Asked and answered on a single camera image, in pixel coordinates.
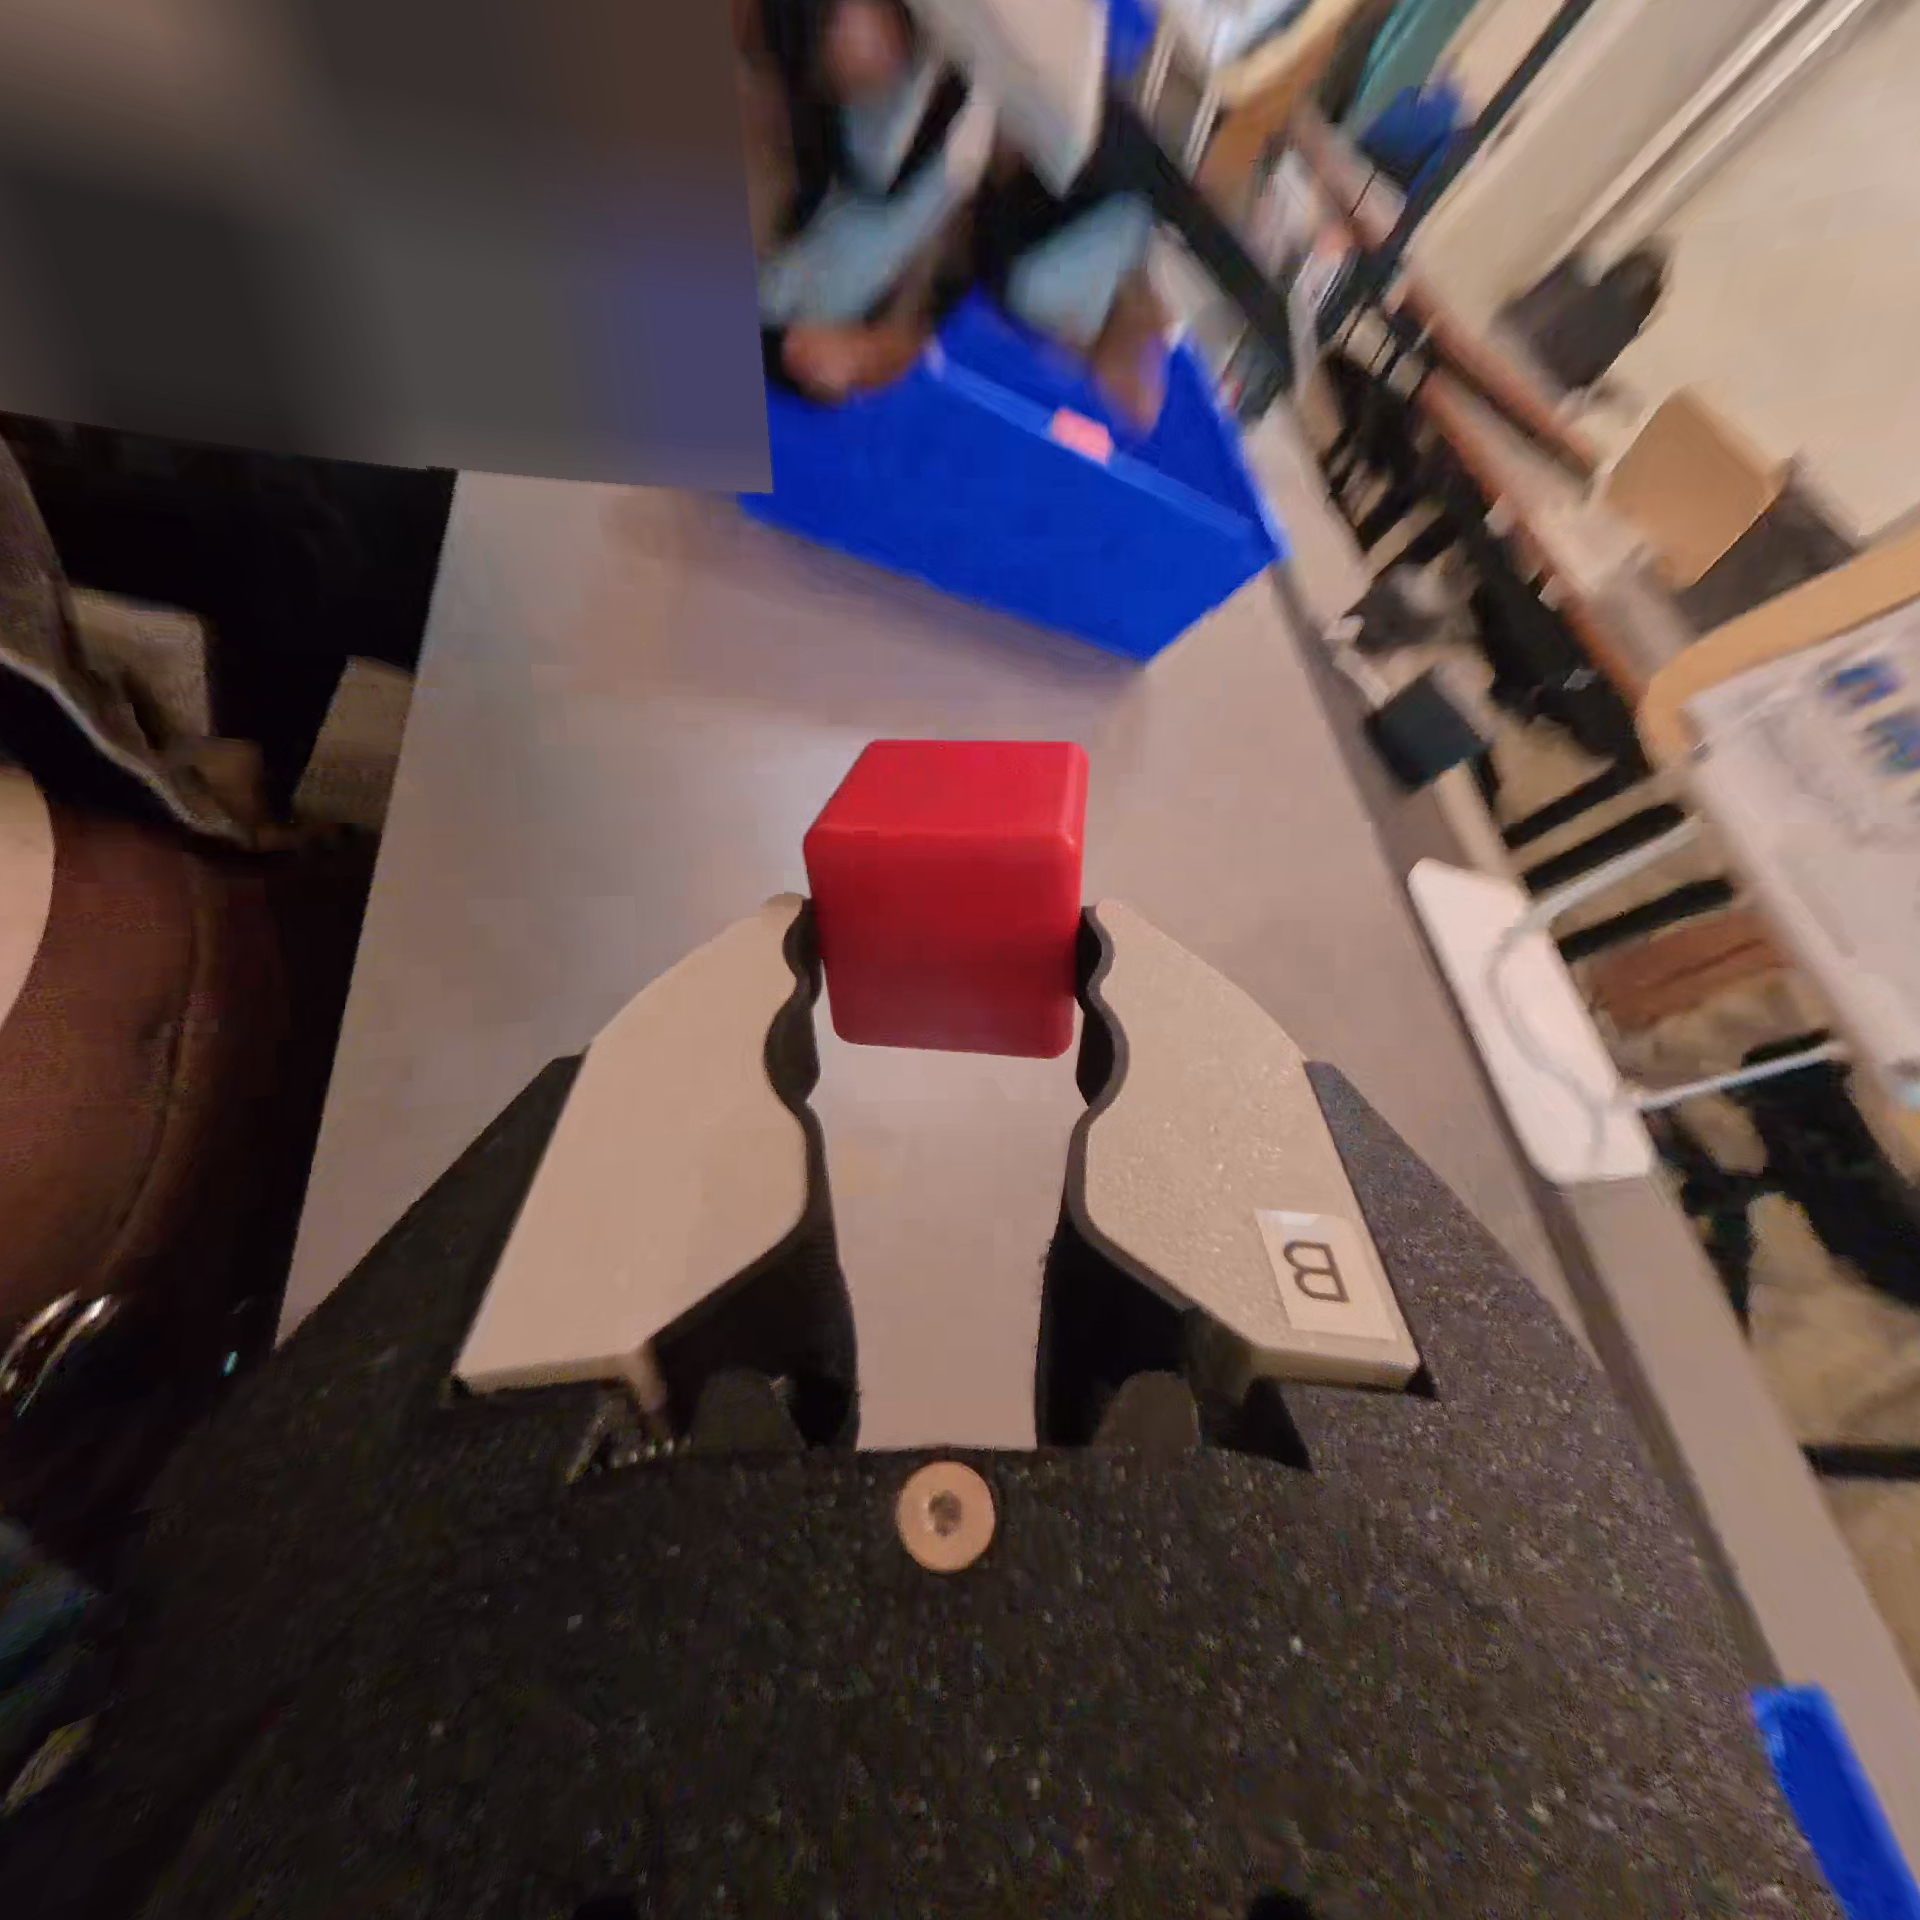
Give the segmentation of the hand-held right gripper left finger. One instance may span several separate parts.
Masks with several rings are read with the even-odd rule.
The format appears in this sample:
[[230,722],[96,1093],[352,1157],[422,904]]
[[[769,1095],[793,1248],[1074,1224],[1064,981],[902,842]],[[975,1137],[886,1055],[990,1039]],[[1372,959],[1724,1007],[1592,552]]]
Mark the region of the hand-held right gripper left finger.
[[670,1412],[665,1334],[805,1216],[802,1120],[765,1052],[802,992],[802,909],[765,897],[592,1037],[453,1361],[464,1389],[612,1382]]

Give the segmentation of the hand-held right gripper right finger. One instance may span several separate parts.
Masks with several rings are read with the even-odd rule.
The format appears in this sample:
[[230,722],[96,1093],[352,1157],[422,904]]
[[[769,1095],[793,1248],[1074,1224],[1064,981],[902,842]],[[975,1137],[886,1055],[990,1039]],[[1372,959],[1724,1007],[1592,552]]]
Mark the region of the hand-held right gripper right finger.
[[1400,1394],[1424,1367],[1302,1052],[1132,904],[1084,914],[1064,1214],[1178,1333],[1200,1394]]

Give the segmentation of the red magnetic cube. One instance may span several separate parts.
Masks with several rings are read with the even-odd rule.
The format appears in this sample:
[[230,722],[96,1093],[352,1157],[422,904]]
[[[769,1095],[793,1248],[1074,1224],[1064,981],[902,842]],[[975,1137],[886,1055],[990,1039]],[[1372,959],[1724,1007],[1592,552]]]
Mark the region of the red magnetic cube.
[[869,1049],[1061,1058],[1086,817],[1077,742],[869,742],[802,838],[833,1033]]

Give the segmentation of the white power adapter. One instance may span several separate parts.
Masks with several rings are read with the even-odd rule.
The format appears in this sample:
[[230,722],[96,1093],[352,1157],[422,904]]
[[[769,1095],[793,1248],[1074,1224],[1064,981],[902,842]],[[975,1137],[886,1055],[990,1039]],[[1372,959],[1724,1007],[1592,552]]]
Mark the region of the white power adapter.
[[1653,1175],[1641,1104],[1582,998],[1551,925],[1624,858],[1530,896],[1511,879],[1425,856],[1408,897],[1522,1157],[1551,1189]]

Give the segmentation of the brown leather bag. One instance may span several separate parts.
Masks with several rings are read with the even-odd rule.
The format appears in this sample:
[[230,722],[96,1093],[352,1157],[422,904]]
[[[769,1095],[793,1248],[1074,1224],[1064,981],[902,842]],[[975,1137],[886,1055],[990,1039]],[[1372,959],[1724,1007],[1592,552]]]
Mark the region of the brown leather bag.
[[92,1554],[271,1345],[377,838],[5,772],[5,1516]]

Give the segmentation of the blue plastic crate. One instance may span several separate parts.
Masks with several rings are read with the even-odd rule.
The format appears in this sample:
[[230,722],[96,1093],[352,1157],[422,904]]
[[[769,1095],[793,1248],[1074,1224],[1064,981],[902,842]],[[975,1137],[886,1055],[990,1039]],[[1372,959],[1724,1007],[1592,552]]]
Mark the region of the blue plastic crate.
[[982,294],[890,385],[833,407],[769,388],[765,422],[749,518],[1135,662],[1289,552],[1186,337],[1146,434]]

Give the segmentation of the printed paper sheet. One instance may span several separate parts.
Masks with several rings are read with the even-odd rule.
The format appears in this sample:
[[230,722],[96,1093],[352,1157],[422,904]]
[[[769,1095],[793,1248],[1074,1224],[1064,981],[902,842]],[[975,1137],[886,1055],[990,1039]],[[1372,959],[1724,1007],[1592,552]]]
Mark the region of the printed paper sheet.
[[1695,794],[1884,1090],[1918,1105],[1918,608],[1681,703]]

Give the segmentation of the wooden chair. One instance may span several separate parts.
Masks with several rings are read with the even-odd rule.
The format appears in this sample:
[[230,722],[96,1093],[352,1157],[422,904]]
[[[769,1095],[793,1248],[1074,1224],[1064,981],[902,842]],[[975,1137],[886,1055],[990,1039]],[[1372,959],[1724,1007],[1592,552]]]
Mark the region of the wooden chair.
[[1598,471],[1592,494],[1698,629],[1857,552],[1801,461],[1765,449],[1694,388],[1644,418]]

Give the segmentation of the blue plastic piece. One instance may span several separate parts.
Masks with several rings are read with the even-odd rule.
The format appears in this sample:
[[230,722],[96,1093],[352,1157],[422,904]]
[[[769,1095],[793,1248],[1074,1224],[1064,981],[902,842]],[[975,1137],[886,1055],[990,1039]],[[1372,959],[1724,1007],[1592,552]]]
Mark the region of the blue plastic piece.
[[1846,1917],[1918,1917],[1918,1884],[1822,1687],[1748,1695],[1766,1766]]

